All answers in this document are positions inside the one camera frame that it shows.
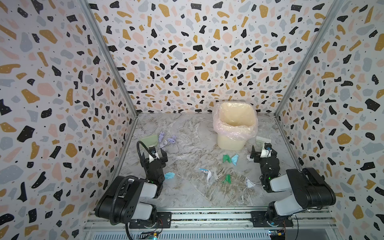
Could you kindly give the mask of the green plastic dustpan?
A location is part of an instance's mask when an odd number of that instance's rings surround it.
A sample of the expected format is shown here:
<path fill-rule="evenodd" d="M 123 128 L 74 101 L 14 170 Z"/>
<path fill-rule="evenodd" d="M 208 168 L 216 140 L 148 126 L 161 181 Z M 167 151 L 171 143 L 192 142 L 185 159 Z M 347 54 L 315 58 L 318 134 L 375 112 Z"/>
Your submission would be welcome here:
<path fill-rule="evenodd" d="M 152 148 L 156 147 L 158 145 L 158 135 L 151 135 L 144 138 L 141 138 L 140 141 L 147 147 Z"/>

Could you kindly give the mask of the green hand brush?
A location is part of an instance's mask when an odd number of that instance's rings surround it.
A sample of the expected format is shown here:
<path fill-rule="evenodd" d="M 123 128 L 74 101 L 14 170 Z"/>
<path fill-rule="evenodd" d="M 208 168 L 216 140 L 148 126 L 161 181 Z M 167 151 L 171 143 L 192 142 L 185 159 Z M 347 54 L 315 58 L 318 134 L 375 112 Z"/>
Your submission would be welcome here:
<path fill-rule="evenodd" d="M 255 144 L 258 146 L 258 147 L 261 147 L 263 148 L 265 143 L 271 143 L 272 140 L 271 139 L 267 139 L 267 138 L 263 138 L 263 137 L 260 137 L 260 136 L 256 136 L 256 141 L 255 141 Z"/>

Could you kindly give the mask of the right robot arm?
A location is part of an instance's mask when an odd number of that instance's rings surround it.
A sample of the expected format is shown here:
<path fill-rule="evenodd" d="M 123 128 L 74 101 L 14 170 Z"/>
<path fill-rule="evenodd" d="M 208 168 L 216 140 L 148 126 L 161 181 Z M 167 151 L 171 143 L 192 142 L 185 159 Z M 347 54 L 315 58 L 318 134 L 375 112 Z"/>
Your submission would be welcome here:
<path fill-rule="evenodd" d="M 272 144 L 265 143 L 260 152 L 254 147 L 250 159 L 260 164 L 260 181 L 267 193 L 292 193 L 279 201 L 269 203 L 265 212 L 251 212 L 251 221 L 257 227 L 292 227 L 291 216 L 311 209 L 321 210 L 336 203 L 336 194 L 314 168 L 288 169 L 280 174 L 280 160 Z"/>

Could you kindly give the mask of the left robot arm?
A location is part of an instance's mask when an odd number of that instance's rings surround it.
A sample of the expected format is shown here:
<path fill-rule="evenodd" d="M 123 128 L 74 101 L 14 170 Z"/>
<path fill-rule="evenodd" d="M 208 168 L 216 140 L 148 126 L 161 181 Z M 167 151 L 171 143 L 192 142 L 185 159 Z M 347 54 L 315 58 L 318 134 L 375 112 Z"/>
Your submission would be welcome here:
<path fill-rule="evenodd" d="M 158 226 L 157 207 L 141 200 L 160 196 L 165 181 L 163 168 L 168 156 L 162 148 L 150 147 L 149 151 L 148 157 L 145 153 L 140 156 L 146 177 L 117 176 L 98 202 L 96 217 L 108 220 L 111 225 L 130 224 L 132 228 Z"/>

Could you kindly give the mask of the teal paper scrap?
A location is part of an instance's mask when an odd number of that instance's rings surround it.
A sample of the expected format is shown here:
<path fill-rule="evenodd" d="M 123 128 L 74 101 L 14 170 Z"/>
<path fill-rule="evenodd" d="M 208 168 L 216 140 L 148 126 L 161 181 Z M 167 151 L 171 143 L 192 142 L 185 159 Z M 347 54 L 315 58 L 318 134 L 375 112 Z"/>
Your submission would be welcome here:
<path fill-rule="evenodd" d="M 167 172 L 166 174 L 165 174 L 165 179 L 166 180 L 170 180 L 170 179 L 173 179 L 174 177 L 175 177 L 175 173 L 173 173 L 173 172 Z"/>

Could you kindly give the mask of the purple white paper scrap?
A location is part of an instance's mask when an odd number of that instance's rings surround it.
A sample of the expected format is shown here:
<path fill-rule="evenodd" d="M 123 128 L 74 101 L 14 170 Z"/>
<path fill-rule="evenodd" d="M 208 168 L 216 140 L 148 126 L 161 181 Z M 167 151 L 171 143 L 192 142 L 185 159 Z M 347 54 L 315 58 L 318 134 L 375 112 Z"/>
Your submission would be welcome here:
<path fill-rule="evenodd" d="M 164 146 L 167 145 L 164 137 L 165 137 L 165 132 L 160 132 L 159 137 L 158 137 L 159 147 L 160 148 L 163 148 Z"/>

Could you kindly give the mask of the white crumpled paper scrap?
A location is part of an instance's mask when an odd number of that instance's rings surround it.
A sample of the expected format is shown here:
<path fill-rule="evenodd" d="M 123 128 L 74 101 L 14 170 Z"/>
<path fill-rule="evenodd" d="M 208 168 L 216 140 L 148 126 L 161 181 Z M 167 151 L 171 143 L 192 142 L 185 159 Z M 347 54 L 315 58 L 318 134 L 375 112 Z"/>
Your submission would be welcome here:
<path fill-rule="evenodd" d="M 253 183 L 251 180 L 246 178 L 246 186 L 247 186 L 247 188 L 253 188 L 255 185 L 256 185 L 255 183 Z"/>

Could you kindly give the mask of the small green paper scrap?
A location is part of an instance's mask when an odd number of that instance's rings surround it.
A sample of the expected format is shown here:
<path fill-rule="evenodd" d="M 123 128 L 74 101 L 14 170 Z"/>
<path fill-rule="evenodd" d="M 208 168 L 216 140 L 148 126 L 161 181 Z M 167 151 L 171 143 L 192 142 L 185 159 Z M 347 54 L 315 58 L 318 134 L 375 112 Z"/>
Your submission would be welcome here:
<path fill-rule="evenodd" d="M 224 179 L 223 183 L 228 183 L 228 184 L 231 184 L 231 183 L 232 183 L 231 175 L 230 175 L 230 174 L 227 174 L 227 175 L 225 176 L 225 179 Z"/>

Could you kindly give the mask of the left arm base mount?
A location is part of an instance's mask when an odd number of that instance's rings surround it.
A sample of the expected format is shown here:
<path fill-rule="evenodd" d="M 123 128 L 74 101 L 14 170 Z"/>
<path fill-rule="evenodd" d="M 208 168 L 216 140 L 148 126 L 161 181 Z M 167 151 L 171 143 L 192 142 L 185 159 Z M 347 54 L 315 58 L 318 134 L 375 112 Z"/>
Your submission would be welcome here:
<path fill-rule="evenodd" d="M 172 222 L 171 212 L 157 212 L 151 215 L 148 220 L 134 220 L 130 222 L 130 229 L 169 229 Z"/>

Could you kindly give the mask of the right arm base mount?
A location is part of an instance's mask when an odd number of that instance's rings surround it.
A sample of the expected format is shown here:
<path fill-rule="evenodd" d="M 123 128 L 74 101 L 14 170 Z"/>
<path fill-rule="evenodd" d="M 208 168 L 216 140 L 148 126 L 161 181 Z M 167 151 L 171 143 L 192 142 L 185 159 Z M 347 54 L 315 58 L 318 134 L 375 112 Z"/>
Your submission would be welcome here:
<path fill-rule="evenodd" d="M 283 228 L 293 227 L 293 221 L 289 216 L 279 216 L 268 211 L 252 211 L 251 222 L 254 228 Z"/>

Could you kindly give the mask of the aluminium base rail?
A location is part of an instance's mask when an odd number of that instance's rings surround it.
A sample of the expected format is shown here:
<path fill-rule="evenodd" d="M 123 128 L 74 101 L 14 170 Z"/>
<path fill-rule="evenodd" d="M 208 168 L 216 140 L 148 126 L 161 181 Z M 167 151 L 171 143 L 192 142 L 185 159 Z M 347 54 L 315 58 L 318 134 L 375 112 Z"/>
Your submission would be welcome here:
<path fill-rule="evenodd" d="M 91 214 L 86 240 L 340 240 L 342 236 L 328 210 L 295 214 L 273 227 L 262 220 L 264 207 L 160 208 L 163 225 L 153 229 L 112 226 Z"/>

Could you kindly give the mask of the left aluminium corner post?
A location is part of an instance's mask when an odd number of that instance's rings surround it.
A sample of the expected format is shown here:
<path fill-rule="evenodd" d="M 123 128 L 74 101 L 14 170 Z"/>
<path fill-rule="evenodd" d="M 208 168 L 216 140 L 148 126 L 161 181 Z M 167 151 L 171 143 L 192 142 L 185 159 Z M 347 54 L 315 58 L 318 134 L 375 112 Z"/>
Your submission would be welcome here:
<path fill-rule="evenodd" d="M 134 108 L 134 104 L 131 101 L 131 98 L 130 98 L 129 93 L 126 89 L 125 84 L 123 83 L 123 80 L 119 74 L 118 68 L 117 68 L 116 64 L 114 63 L 114 60 L 112 59 L 112 56 L 111 56 L 110 51 L 108 49 L 108 45 L 105 43 L 105 41 L 103 39 L 102 33 L 100 31 L 100 28 L 97 24 L 96 19 L 94 18 L 94 15 L 91 11 L 91 8 L 89 6 L 88 1 L 79 0 L 79 3 L 81 5 L 81 9 L 85 15 L 85 19 L 89 23 L 90 29 L 92 30 L 92 32 L 95 36 L 96 42 L 98 43 L 100 50 L 106 59 L 106 63 L 108 64 L 108 66 L 109 66 L 121 92 L 122 92 L 123 97 L 125 98 L 125 101 L 128 105 L 130 113 L 133 114 L 134 118 L 137 118 L 138 113 Z"/>

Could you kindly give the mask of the aluminium corner post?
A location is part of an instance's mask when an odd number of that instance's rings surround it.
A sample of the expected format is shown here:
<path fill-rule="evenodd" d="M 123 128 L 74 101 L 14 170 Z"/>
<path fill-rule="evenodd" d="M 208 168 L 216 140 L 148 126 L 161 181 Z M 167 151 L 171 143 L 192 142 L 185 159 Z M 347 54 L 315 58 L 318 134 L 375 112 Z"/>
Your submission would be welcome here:
<path fill-rule="evenodd" d="M 89 6 L 88 1 L 79 0 L 79 3 L 81 5 L 81 9 L 85 15 L 85 19 L 89 23 L 90 29 L 92 30 L 92 32 L 95 36 L 96 42 L 98 43 L 100 50 L 106 59 L 106 63 L 108 64 L 108 66 L 109 66 L 121 92 L 122 92 L 123 97 L 125 98 L 125 101 L 128 105 L 130 113 L 133 114 L 134 118 L 137 118 L 138 113 L 134 108 L 134 104 L 131 101 L 131 98 L 130 98 L 129 93 L 126 89 L 125 84 L 123 83 L 123 80 L 119 74 L 118 68 L 117 68 L 116 64 L 114 63 L 114 60 L 112 59 L 112 56 L 111 56 L 110 51 L 108 49 L 108 45 L 105 43 L 105 41 L 103 39 L 102 33 L 100 31 L 100 28 L 97 24 L 96 19 L 94 18 L 94 15 L 91 11 L 91 8 Z"/>
<path fill-rule="evenodd" d="M 274 113 L 275 118 L 277 119 L 278 116 L 282 113 L 283 108 L 287 101 L 290 98 L 290 94 L 294 92 L 295 86 L 298 84 L 301 76 L 303 75 L 304 71 L 306 70 L 307 65 L 309 64 L 310 60 L 314 56 L 314 54 L 317 52 L 317 48 L 321 44 L 321 41 L 324 37 L 324 35 L 327 33 L 330 25 L 332 24 L 334 18 L 336 17 L 336 14 L 342 7 L 343 1 L 342 0 L 334 0 L 332 2 L 332 5 L 330 6 L 329 11 L 327 12 L 326 18 L 323 21 L 323 24 L 321 25 L 317 35 L 314 38 L 314 41 L 311 43 L 307 54 L 305 55 L 304 59 L 302 62 L 299 64 L 299 68 L 295 73 L 295 76 L 293 80 L 291 81 L 290 85 L 287 88 L 286 93 L 283 96 L 283 99 L 278 105 L 277 110 Z"/>

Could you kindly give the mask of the right aluminium corner post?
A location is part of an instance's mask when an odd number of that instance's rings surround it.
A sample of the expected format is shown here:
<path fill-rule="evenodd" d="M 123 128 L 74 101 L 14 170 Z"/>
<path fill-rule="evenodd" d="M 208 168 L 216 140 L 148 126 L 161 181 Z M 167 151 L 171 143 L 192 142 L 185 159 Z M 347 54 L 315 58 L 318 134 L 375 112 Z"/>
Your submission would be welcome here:
<path fill-rule="evenodd" d="M 301 76 L 303 75 L 304 71 L 306 70 L 307 65 L 309 64 L 310 60 L 314 56 L 314 54 L 317 52 L 317 48 L 321 44 L 321 41 L 324 37 L 324 35 L 327 33 L 330 25 L 332 24 L 334 18 L 336 17 L 336 14 L 342 7 L 343 1 L 342 0 L 334 0 L 332 2 L 332 5 L 330 6 L 329 11 L 327 12 L 326 18 L 323 21 L 323 24 L 321 25 L 317 35 L 314 38 L 314 41 L 311 43 L 307 54 L 305 55 L 304 59 L 302 62 L 299 64 L 299 68 L 295 73 L 295 76 L 293 80 L 291 81 L 290 85 L 287 88 L 286 93 L 283 96 L 283 99 L 278 105 L 277 110 L 274 113 L 275 118 L 277 119 L 278 116 L 282 113 L 283 108 L 287 101 L 290 98 L 290 94 L 294 92 L 295 86 L 298 84 Z"/>

